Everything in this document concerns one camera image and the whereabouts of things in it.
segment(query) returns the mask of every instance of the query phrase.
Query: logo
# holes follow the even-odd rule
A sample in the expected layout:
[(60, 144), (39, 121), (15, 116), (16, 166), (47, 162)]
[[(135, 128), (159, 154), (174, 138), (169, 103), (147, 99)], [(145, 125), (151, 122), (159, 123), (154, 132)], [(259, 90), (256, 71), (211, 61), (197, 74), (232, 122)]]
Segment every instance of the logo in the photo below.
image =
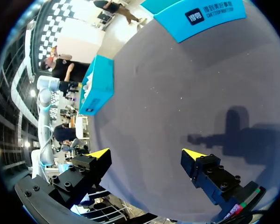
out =
[(195, 8), (187, 13), (185, 13), (185, 16), (191, 23), (191, 25), (196, 25), (202, 21), (204, 21), (204, 17), (202, 13), (200, 12), (199, 8)]

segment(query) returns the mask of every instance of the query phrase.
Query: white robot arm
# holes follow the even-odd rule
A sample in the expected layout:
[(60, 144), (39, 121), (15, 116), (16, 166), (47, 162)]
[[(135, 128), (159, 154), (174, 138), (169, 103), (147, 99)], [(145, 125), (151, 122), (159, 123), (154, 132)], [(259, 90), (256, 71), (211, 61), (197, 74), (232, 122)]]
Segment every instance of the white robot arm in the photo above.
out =
[(39, 114), (38, 138), (41, 148), (33, 150), (31, 153), (32, 178), (39, 175), (47, 180), (44, 168), (54, 164), (54, 155), (50, 143), (53, 130), (50, 127), (49, 110), (51, 107), (51, 92), (57, 91), (59, 84), (59, 78), (49, 76), (40, 76), (37, 80), (37, 89), (39, 90), (37, 96), (37, 110)]

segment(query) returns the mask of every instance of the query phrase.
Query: black shirt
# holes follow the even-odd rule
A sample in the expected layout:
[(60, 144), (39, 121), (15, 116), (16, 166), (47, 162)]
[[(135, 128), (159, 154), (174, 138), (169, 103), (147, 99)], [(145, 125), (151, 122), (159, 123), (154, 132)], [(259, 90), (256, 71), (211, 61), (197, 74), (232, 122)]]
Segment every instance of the black shirt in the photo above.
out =
[(72, 62), (70, 60), (57, 59), (55, 68), (52, 70), (52, 76), (59, 78), (60, 81), (63, 81), (66, 77), (67, 68), (70, 64), (74, 63), (75, 66), (73, 71), (70, 73), (70, 81), (79, 82), (83, 81), (83, 78), (88, 70), (89, 64), (84, 64), (81, 62)]
[(62, 127), (62, 125), (58, 125), (55, 127), (53, 135), (57, 141), (73, 141), (77, 138), (75, 128)]
[(94, 1), (93, 3), (96, 7), (102, 8), (103, 10), (106, 10), (109, 13), (115, 13), (120, 7), (120, 5), (112, 2), (108, 8), (104, 9), (103, 7), (108, 3), (108, 1)]

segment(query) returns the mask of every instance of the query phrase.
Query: blue box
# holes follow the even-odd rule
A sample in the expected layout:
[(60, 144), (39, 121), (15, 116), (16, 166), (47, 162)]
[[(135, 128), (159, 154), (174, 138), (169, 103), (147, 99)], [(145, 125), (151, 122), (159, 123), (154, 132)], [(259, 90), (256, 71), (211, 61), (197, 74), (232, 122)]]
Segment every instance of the blue box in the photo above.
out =
[(83, 86), (92, 72), (92, 88), (83, 103), (85, 91), (81, 89), (79, 104), (79, 113), (90, 116), (95, 115), (114, 94), (113, 60), (96, 55), (84, 76)]

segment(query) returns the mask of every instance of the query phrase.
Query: gray table surface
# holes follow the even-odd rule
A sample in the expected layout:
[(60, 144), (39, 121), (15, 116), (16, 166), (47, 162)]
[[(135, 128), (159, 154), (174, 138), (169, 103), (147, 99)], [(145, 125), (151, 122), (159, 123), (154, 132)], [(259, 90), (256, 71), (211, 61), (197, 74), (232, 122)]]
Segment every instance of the gray table surface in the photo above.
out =
[[(247, 18), (178, 44), (155, 20), (115, 56), (115, 94), (94, 117), (109, 147), (101, 185), (159, 216), (210, 221), (220, 211), (180, 165), (182, 148), (213, 153), (241, 184), (280, 190), (280, 39), (254, 6)], [(199, 145), (194, 141), (199, 138)]]

